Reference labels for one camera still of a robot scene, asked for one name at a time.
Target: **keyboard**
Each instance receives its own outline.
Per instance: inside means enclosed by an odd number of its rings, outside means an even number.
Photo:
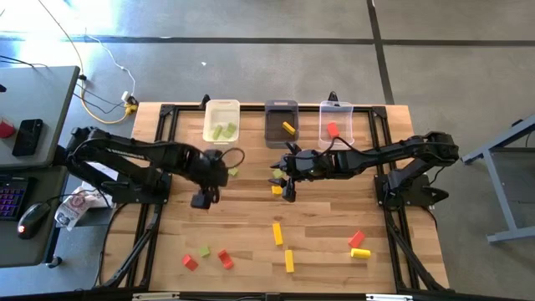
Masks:
[[[0,221],[18,221],[33,178],[0,176]]]

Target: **clear plastic bin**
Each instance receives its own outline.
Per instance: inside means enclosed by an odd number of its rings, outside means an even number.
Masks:
[[[223,133],[213,139],[217,126],[222,127],[222,131],[228,127],[229,123],[236,125],[236,130],[232,136],[225,137]],[[204,127],[202,128],[202,139],[211,143],[216,148],[230,147],[234,145],[240,135],[240,102],[235,99],[212,99],[206,103],[204,115]]]
[[[327,125],[335,122],[339,130],[339,137],[346,140],[350,145],[353,138],[353,105],[346,102],[322,101],[319,106],[319,139],[318,145],[326,149],[331,145],[331,137],[327,131]],[[346,150],[348,146],[340,140],[335,140],[333,150]]]
[[[286,148],[284,142],[295,142],[299,138],[299,112],[295,100],[268,100],[264,104],[266,112],[266,126],[264,138],[269,148]],[[288,122],[294,129],[291,135],[283,128],[283,122]]]

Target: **red object in bin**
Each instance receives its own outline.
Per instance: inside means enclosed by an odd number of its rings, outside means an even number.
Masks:
[[[338,126],[336,126],[336,122],[329,122],[327,124],[327,131],[329,133],[329,136],[331,136],[331,139],[334,137],[340,136],[340,132],[338,131]]]

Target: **wooden tabletop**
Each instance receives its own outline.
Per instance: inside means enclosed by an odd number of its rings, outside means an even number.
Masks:
[[[132,137],[152,142],[162,103],[140,104]],[[387,105],[392,140],[412,136],[409,109]],[[264,113],[242,112],[238,146],[246,152],[236,177],[222,188],[221,201],[209,211],[190,208],[198,187],[173,176],[171,197],[164,207],[155,252],[151,291],[239,291],[364,293],[394,292],[394,278],[386,238],[385,219],[376,206],[375,168],[350,180],[297,183],[297,201],[288,203],[271,193],[269,166],[286,150],[268,149],[264,142]],[[204,150],[204,113],[181,112],[176,141]],[[299,145],[318,148],[318,113],[300,113]],[[354,147],[372,147],[365,115],[354,113]],[[238,154],[226,159],[236,160]],[[402,167],[406,161],[398,163]],[[129,205],[117,216],[105,250],[104,279],[108,279],[130,252],[140,206]],[[435,224],[421,208],[407,208],[413,248],[425,267],[448,286]],[[273,241],[272,224],[280,222],[284,244]],[[349,256],[348,238],[362,231],[361,248],[370,259]],[[200,247],[211,255],[201,258]],[[217,253],[226,249],[234,268],[226,270]],[[286,273],[284,250],[293,250],[295,273]],[[181,263],[190,254],[199,267],[191,272]],[[141,256],[140,269],[144,266]],[[409,283],[404,256],[400,256]]]

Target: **lime green block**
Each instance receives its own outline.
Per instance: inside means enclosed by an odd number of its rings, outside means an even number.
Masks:
[[[219,135],[221,134],[221,132],[223,131],[223,127],[218,125],[216,127],[216,130],[214,130],[214,134],[211,136],[213,140],[217,140],[217,138],[219,138]]]
[[[229,169],[228,170],[228,174],[231,175],[231,176],[236,176],[237,175],[237,167]]]
[[[232,122],[229,122],[227,125],[227,128],[222,133],[223,137],[230,139],[232,135],[234,135],[234,132],[236,131],[236,129],[237,129],[236,125],[234,125]]]
[[[279,170],[279,169],[273,170],[273,178],[275,178],[275,179],[280,179],[280,178],[282,178],[283,176],[286,176],[286,174],[284,173],[284,171],[281,171],[281,170]]]
[[[199,249],[199,253],[201,254],[201,257],[206,257],[208,255],[210,255],[210,248],[208,247],[201,247]]]

